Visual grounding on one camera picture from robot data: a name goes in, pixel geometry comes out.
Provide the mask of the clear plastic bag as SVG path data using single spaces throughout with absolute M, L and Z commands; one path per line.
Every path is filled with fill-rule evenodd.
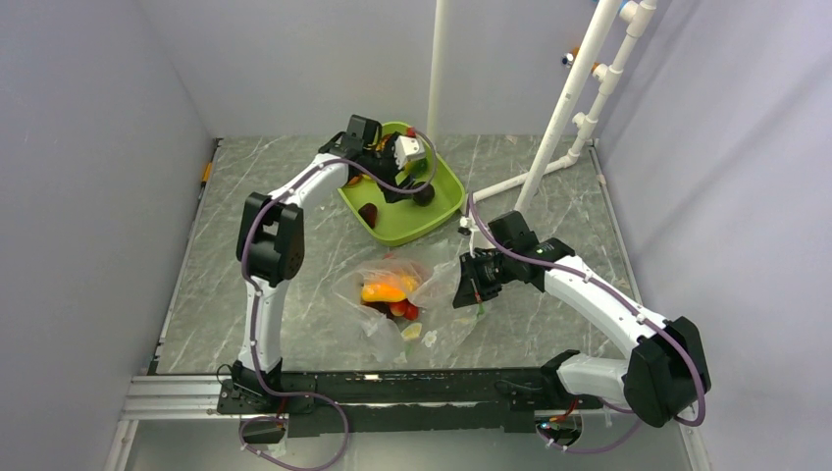
M 333 285 L 334 304 L 360 332 L 362 346 L 377 362 L 416 369 L 442 368 L 474 331 L 485 309 L 455 309 L 452 299 L 460 280 L 458 249 L 446 241 L 403 247 L 363 261 Z M 416 321 L 393 319 L 387 304 L 364 303 L 367 282 L 401 283 L 420 308 Z

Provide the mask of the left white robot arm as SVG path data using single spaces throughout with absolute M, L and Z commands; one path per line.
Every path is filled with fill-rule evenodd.
M 234 386 L 256 411 L 274 409 L 284 395 L 281 327 L 287 289 L 305 255 L 306 210 L 364 176 L 376 183 L 387 203 L 431 187 L 430 180 L 400 176 L 413 159 L 396 150 L 402 139 L 399 133 L 384 138 L 379 122 L 353 115 L 346 129 L 324 143 L 288 183 L 246 198 L 236 248 L 246 283 L 246 333 L 231 372 Z

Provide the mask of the red grape bunch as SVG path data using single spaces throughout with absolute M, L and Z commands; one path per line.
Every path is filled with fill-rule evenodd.
M 402 299 L 396 302 L 388 302 L 387 307 L 390 312 L 390 316 L 393 319 L 416 321 L 420 315 L 420 308 L 412 304 L 408 299 Z

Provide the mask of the dark purple mangosteen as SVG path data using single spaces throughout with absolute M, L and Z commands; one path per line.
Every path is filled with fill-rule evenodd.
M 435 199 L 436 191 L 431 184 L 425 185 L 420 191 L 412 195 L 412 201 L 419 207 L 427 207 Z

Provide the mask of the orange yellow fake mango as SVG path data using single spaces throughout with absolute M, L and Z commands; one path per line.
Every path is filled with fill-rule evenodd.
M 401 283 L 373 281 L 365 283 L 360 291 L 364 303 L 397 303 L 407 298 L 408 292 Z

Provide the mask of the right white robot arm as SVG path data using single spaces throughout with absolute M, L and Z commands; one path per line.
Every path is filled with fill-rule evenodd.
M 556 237 L 538 238 L 523 215 L 509 211 L 484 223 L 475 212 L 460 219 L 469 248 L 459 257 L 460 281 L 452 304 L 482 305 L 511 283 L 530 285 L 575 309 L 619 349 L 620 360 L 567 350 L 541 367 L 546 403 L 563 407 L 593 396 L 609 407 L 662 427 L 702 424 L 711 380 L 697 326 L 668 319 L 598 275 Z

